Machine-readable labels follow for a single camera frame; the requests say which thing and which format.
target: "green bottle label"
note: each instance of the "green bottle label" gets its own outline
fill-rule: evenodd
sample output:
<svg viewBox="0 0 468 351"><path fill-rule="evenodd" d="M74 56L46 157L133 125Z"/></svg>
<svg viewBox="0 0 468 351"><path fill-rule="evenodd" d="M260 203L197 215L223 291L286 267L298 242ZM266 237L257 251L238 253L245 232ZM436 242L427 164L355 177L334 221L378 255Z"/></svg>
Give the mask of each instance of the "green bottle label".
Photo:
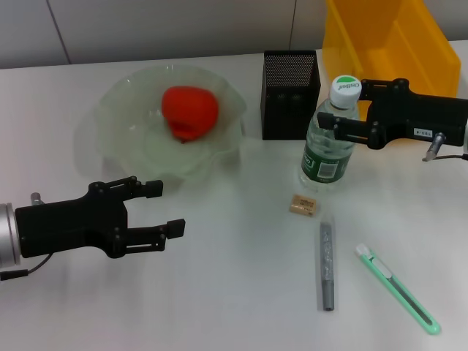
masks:
<svg viewBox="0 0 468 351"><path fill-rule="evenodd" d="M301 167L311 180L319 183L333 183L344 175L350 157L351 155L342 159L327 159L317 155L306 145Z"/></svg>

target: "yellow plastic bin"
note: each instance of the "yellow plastic bin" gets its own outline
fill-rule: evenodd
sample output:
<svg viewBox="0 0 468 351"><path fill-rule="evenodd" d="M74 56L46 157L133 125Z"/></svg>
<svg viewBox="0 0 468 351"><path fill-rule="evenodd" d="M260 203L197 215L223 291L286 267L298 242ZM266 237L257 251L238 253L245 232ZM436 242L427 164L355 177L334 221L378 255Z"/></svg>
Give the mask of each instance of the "yellow plastic bin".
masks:
<svg viewBox="0 0 468 351"><path fill-rule="evenodd" d="M423 0L327 0L328 77L407 78L420 94L456 97L460 59ZM370 102L359 102L366 119Z"/></svg>

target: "gray wall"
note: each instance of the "gray wall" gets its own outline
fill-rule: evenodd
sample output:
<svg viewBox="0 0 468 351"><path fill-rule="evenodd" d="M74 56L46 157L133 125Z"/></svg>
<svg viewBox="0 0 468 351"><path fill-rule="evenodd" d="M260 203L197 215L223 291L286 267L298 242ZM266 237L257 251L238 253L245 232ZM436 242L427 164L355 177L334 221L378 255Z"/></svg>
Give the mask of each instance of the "gray wall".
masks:
<svg viewBox="0 0 468 351"><path fill-rule="evenodd" d="M468 1L425 3L468 39ZM325 0L0 0L0 68L315 49L325 16Z"/></svg>

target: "plastic water bottle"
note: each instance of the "plastic water bottle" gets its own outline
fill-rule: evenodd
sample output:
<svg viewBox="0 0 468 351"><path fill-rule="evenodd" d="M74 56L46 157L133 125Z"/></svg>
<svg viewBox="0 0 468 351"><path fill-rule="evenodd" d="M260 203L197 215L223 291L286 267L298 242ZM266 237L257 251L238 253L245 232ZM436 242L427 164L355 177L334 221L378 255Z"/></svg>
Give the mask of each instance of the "plastic water bottle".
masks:
<svg viewBox="0 0 468 351"><path fill-rule="evenodd" d="M330 97L316 110L307 130L299 177L302 183L316 191L334 188L343 177L355 144L335 140L333 130L319 128L317 114L332 113L336 117L359 119L358 100L361 82L350 75L340 75L331 84Z"/></svg>

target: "beige eraser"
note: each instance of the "beige eraser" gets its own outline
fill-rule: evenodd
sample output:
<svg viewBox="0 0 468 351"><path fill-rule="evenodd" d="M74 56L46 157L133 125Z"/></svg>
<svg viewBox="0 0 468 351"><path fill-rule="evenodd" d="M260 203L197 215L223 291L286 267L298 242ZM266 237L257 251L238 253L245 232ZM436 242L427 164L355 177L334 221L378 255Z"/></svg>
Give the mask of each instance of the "beige eraser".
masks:
<svg viewBox="0 0 468 351"><path fill-rule="evenodd" d="M317 209L317 201L308 197L294 195L291 201L290 211L304 216L314 216Z"/></svg>

